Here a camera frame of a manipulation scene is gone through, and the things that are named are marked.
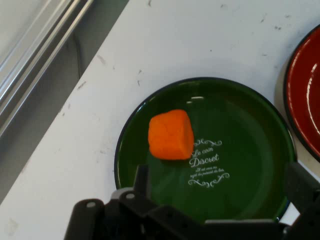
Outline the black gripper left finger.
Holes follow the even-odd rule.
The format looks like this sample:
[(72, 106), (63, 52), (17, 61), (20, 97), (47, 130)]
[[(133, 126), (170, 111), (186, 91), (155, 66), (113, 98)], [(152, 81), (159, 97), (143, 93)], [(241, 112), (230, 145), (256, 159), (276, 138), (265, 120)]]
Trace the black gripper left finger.
[(113, 192), (108, 203), (84, 199), (73, 207), (66, 240), (199, 240), (206, 228), (168, 205), (150, 199), (150, 172), (139, 165), (132, 187)]

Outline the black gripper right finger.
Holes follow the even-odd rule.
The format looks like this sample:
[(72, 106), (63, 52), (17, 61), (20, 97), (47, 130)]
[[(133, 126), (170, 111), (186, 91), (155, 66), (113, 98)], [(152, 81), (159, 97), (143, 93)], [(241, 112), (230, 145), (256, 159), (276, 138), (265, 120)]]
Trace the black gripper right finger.
[(320, 183), (299, 163), (292, 162), (285, 171), (284, 189), (299, 216), (284, 231), (285, 240), (320, 238)]

